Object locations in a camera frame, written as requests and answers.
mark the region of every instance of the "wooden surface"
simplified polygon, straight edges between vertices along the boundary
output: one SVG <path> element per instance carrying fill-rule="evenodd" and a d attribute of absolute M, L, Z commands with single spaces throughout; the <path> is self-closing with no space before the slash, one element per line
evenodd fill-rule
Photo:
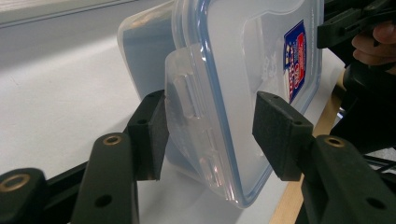
<path fill-rule="evenodd" d="M 332 129 L 333 122 L 337 116 L 338 109 L 341 105 L 341 98 L 338 94 L 342 87 L 342 76 L 337 81 L 337 86 L 332 92 L 332 96 L 327 102 L 322 114 L 318 120 L 317 125 L 313 131 L 314 136 L 321 134 L 328 134 Z M 299 182 L 289 182 L 286 186 L 285 192 L 280 199 L 280 202 L 271 218 L 271 224 L 290 224 L 295 223 L 296 218 L 300 212 L 303 204 L 303 194 L 301 193 L 301 185 L 303 177 Z"/>

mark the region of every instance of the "clear plastic lid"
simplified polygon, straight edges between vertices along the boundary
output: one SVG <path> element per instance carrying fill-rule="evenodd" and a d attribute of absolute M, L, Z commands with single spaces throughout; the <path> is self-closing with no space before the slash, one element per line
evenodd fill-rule
<path fill-rule="evenodd" d="M 257 91 L 304 113 L 320 77 L 317 0 L 176 0 L 166 58 L 170 136 L 206 184 L 238 207 L 272 169 L 252 133 Z"/>

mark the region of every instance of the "black metal bracket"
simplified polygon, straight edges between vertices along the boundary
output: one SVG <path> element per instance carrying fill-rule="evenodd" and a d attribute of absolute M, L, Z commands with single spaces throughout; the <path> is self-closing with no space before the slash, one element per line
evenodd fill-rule
<path fill-rule="evenodd" d="M 0 223 L 139 223 L 136 180 L 160 179 L 168 135 L 156 91 L 124 133 L 95 141 L 88 163 L 48 181 L 33 168 L 0 175 Z"/>
<path fill-rule="evenodd" d="M 304 174 L 310 223 L 394 223 L 396 197 L 358 150 L 340 137 L 314 138 L 312 128 L 282 98 L 258 93 L 253 135 L 280 179 Z"/>
<path fill-rule="evenodd" d="M 393 21 L 396 18 L 396 3 L 392 0 L 374 0 L 364 7 L 361 7 L 361 3 L 346 6 L 351 8 L 340 12 L 340 8 L 332 7 L 337 13 L 326 12 L 332 18 L 326 18 L 318 27 L 319 49 L 333 47 L 381 21 Z"/>

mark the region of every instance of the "blue label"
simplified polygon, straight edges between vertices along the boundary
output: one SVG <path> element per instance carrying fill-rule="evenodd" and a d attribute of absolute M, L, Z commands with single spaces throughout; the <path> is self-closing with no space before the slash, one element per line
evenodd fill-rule
<path fill-rule="evenodd" d="M 305 82 L 306 35 L 304 21 L 300 21 L 285 34 L 283 63 L 283 71 L 291 103 Z"/>

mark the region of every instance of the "mounting hole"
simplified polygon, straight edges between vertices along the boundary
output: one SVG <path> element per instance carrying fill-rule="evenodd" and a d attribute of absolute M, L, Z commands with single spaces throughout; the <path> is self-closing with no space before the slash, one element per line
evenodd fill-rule
<path fill-rule="evenodd" d="M 325 139 L 325 142 L 329 145 L 331 145 L 332 147 L 344 147 L 346 144 L 344 143 L 344 141 L 340 140 L 340 139 L 336 139 L 334 137 L 327 137 Z"/>
<path fill-rule="evenodd" d="M 369 203 L 372 207 L 380 209 L 380 210 L 385 210 L 387 207 L 378 199 L 375 198 L 366 198 L 367 203 Z"/>
<path fill-rule="evenodd" d="M 20 189 L 30 180 L 27 174 L 12 175 L 0 183 L 0 192 L 10 192 L 15 189 Z"/>
<path fill-rule="evenodd" d="M 137 121 L 138 124 L 145 124 L 147 122 L 148 121 L 146 119 L 140 119 L 140 120 Z"/>
<path fill-rule="evenodd" d="M 96 199 L 95 206 L 96 207 L 106 207 L 111 203 L 112 200 L 113 199 L 111 198 L 110 195 L 105 194 L 105 195 L 100 196 L 99 198 Z"/>
<path fill-rule="evenodd" d="M 112 135 L 105 138 L 105 140 L 103 140 L 103 144 L 105 144 L 106 146 L 114 146 L 118 144 L 120 141 L 121 141 L 121 137 L 117 135 Z"/>

